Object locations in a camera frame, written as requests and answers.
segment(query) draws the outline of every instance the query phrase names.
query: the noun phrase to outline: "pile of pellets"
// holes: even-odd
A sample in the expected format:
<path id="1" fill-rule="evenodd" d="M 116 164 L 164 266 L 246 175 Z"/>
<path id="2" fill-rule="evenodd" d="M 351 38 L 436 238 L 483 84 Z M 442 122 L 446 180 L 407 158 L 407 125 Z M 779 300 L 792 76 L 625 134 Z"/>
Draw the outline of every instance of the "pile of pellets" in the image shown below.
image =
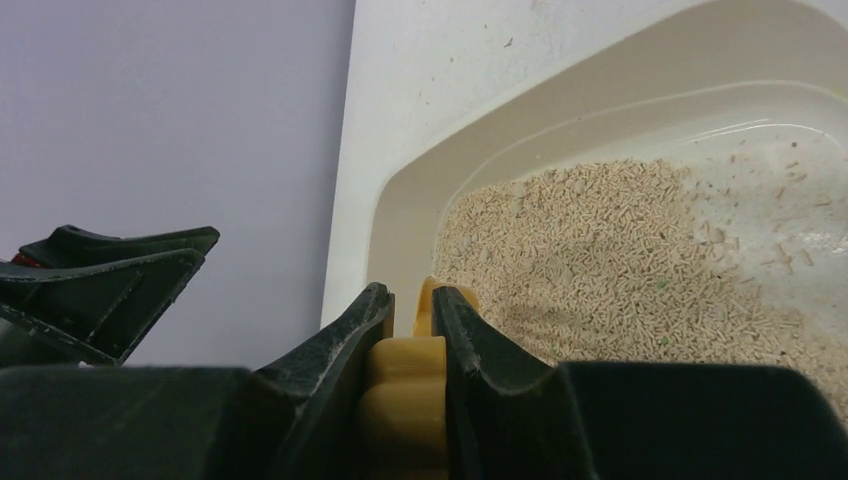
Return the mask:
<path id="1" fill-rule="evenodd" d="M 548 363 L 786 366 L 848 424 L 845 345 L 709 261 L 733 240 L 709 226 L 696 239 L 687 174 L 621 161 L 469 192 L 439 233 L 435 274 L 471 287 L 489 323 Z"/>

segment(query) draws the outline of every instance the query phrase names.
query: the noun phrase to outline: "black plastic part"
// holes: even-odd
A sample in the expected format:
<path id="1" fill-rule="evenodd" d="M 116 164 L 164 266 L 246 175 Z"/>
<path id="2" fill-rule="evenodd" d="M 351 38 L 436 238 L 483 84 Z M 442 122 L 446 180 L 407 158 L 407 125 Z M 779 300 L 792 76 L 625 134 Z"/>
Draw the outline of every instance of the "black plastic part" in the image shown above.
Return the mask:
<path id="1" fill-rule="evenodd" d="M 211 227 L 117 239 L 76 227 L 21 248 L 47 268 L 0 264 L 0 365 L 121 365 L 214 246 Z"/>
<path id="2" fill-rule="evenodd" d="M 267 478 L 355 478 L 364 455 L 353 412 L 368 351 L 394 319 L 394 296 L 372 283 L 333 323 L 257 373 L 298 412 Z"/>
<path id="3" fill-rule="evenodd" d="M 487 325 L 456 289 L 436 290 L 433 312 L 447 343 L 457 478 L 848 478 L 845 431 L 797 372 L 552 368 Z"/>
<path id="4" fill-rule="evenodd" d="M 0 391 L 4 480 L 262 478 L 288 426 L 242 369 L 18 367 Z"/>

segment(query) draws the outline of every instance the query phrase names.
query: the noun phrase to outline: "gray wall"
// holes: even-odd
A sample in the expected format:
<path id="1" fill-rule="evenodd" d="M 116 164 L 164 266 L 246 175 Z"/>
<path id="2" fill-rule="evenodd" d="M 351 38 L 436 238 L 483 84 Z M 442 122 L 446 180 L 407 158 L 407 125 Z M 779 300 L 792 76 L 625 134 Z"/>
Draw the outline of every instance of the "gray wall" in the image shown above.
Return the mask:
<path id="1" fill-rule="evenodd" d="M 0 2 L 0 257 L 212 225 L 130 364 L 260 366 L 318 329 L 354 0 Z"/>

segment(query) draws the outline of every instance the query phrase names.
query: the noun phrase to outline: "white basin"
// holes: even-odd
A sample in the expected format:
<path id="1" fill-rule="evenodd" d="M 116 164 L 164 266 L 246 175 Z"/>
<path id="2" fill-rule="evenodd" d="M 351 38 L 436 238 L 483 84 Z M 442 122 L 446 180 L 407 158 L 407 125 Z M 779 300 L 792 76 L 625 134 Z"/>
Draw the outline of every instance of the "white basin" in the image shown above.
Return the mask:
<path id="1" fill-rule="evenodd" d="M 357 289 L 387 284 L 397 294 L 396 333 L 409 334 L 440 221 L 459 195 L 551 167 L 664 158 L 746 200 L 732 213 L 734 234 L 766 301 L 825 325 L 846 318 L 848 12 L 843 18 L 785 0 L 720 0 L 657 20 L 503 99 L 387 172 L 381 191 L 358 192 L 375 199 L 358 219 L 371 226 L 367 256 L 341 262 L 331 251 L 328 278 L 348 275 Z M 807 177 L 777 206 L 794 161 Z M 830 205 L 813 207 L 822 194 Z M 727 205 L 705 206 L 706 219 L 730 215 Z M 334 220 L 337 245 L 350 224 Z M 815 268 L 790 276 L 760 265 L 778 242 L 806 248 Z M 357 262 L 364 277 L 351 274 Z M 325 292 L 322 326 L 352 298 L 339 294 Z"/>

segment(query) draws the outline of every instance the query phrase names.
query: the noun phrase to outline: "yellow object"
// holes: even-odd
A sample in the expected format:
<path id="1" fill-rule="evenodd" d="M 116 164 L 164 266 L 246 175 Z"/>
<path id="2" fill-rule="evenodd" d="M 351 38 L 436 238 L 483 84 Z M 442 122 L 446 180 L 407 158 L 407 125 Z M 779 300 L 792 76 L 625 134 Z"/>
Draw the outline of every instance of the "yellow object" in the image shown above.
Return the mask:
<path id="1" fill-rule="evenodd" d="M 440 480 L 449 477 L 444 337 L 432 336 L 433 290 L 421 286 L 411 338 L 385 338 L 368 352 L 367 391 L 356 408 L 362 440 L 376 468 L 365 478 Z M 477 297 L 459 288 L 479 310 Z"/>

